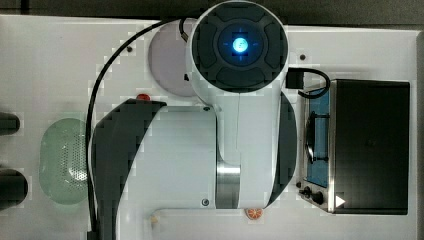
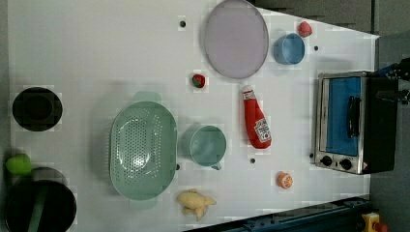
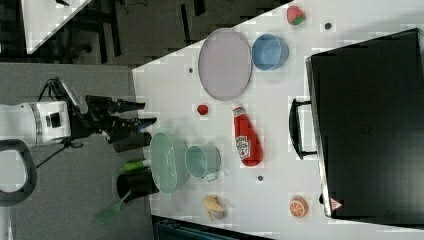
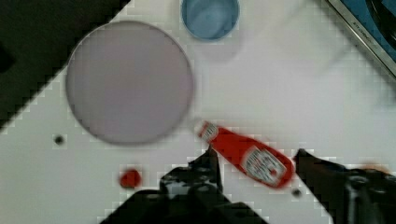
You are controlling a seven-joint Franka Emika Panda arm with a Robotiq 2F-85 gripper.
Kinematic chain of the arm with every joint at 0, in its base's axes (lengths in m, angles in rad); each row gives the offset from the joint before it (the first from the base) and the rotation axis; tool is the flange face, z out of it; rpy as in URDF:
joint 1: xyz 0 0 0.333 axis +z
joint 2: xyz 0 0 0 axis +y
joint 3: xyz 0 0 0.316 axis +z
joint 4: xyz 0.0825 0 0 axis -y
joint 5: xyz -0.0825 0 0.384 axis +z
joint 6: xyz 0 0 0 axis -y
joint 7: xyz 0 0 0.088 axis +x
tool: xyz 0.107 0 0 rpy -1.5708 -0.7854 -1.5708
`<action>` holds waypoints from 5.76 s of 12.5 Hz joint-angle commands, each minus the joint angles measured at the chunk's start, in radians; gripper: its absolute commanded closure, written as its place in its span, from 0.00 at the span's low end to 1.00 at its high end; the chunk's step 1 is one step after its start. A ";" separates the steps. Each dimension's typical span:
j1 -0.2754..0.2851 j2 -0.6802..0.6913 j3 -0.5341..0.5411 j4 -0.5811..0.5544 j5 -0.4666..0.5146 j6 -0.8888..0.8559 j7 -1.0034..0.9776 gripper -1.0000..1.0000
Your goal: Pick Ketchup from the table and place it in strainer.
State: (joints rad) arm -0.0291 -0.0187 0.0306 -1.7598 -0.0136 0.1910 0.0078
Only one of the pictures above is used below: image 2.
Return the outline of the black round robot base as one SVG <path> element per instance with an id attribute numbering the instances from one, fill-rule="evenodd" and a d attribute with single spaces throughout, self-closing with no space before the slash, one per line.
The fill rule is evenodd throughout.
<path id="1" fill-rule="evenodd" d="M 16 122 L 29 131 L 47 131 L 58 124 L 63 115 L 60 98 L 51 90 L 31 87 L 20 92 L 13 102 Z"/>

